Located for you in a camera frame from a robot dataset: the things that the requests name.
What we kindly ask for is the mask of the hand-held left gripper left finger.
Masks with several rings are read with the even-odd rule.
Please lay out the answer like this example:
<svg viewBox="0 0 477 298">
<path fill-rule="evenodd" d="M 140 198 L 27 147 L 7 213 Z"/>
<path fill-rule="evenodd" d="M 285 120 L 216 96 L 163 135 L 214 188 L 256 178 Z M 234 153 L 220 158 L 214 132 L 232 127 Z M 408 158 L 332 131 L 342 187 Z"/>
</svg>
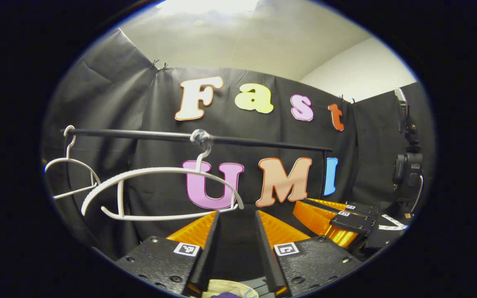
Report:
<svg viewBox="0 0 477 298">
<path fill-rule="evenodd" d="M 208 290 L 220 227 L 220 212 L 210 212 L 166 238 L 150 236 L 116 266 L 173 296 L 201 296 Z"/>
</svg>

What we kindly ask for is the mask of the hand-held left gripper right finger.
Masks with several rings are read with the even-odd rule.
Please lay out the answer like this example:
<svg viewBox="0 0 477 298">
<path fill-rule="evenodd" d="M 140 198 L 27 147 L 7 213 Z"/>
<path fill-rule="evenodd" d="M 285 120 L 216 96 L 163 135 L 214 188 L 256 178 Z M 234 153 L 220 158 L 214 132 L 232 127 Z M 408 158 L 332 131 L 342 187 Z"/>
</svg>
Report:
<svg viewBox="0 0 477 298">
<path fill-rule="evenodd" d="M 262 211 L 255 222 L 267 287 L 276 297 L 322 290 L 363 264 L 327 236 L 307 236 Z"/>
</svg>

